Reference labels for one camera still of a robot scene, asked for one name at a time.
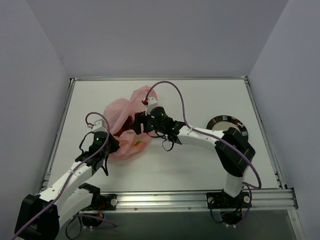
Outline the pink plastic bag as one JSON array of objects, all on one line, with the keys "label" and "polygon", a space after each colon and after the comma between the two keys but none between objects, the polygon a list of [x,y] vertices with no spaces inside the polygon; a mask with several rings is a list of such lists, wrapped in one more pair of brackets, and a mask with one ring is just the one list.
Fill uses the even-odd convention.
[{"label": "pink plastic bag", "polygon": [[143,86],[133,91],[130,99],[118,98],[104,110],[103,116],[108,120],[110,133],[119,142],[119,149],[109,155],[111,161],[123,161],[139,154],[151,140],[146,133],[137,135],[133,130],[135,114],[143,112],[146,106],[142,100],[150,86]]}]

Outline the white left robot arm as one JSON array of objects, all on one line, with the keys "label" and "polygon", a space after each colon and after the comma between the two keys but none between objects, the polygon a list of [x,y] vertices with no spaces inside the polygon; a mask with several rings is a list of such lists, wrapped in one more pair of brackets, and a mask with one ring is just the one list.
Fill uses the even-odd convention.
[{"label": "white left robot arm", "polygon": [[119,141],[105,131],[93,134],[87,151],[69,170],[37,195],[27,195],[20,206],[14,237],[23,240],[54,240],[60,228],[81,210],[95,210],[103,197],[100,188],[87,183],[100,168],[107,170],[109,154],[120,148]]}]

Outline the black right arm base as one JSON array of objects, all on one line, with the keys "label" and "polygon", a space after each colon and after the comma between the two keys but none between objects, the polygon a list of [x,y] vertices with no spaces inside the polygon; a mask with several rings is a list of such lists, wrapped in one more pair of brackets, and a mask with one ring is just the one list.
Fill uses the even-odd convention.
[{"label": "black right arm base", "polygon": [[210,216],[216,223],[235,228],[252,207],[252,193],[241,191],[238,196],[231,197],[223,190],[207,192],[206,202]]}]

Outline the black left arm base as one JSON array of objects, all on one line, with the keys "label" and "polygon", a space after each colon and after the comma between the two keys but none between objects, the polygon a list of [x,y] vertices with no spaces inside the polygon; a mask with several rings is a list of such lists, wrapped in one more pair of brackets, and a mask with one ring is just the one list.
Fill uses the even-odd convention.
[{"label": "black left arm base", "polygon": [[[88,207],[84,208],[84,211],[96,211],[96,213],[89,213],[89,215],[104,218],[104,211],[115,211],[116,205],[118,203],[116,194],[106,194],[101,195],[99,198],[94,200]],[[82,223],[85,226],[98,227],[103,222],[98,219],[93,219],[89,217],[81,217]]]}]

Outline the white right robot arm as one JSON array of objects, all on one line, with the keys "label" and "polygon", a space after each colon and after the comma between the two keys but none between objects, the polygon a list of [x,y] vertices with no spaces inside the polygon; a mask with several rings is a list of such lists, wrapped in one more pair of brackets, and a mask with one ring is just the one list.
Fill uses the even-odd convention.
[{"label": "white right robot arm", "polygon": [[237,129],[230,127],[228,130],[210,131],[188,127],[185,122],[167,116],[161,106],[155,107],[149,113],[136,113],[132,128],[138,135],[155,132],[156,138],[162,138],[173,145],[191,145],[216,151],[227,172],[222,193],[223,203],[232,207],[240,201],[245,174],[248,167],[252,166],[256,151]]}]

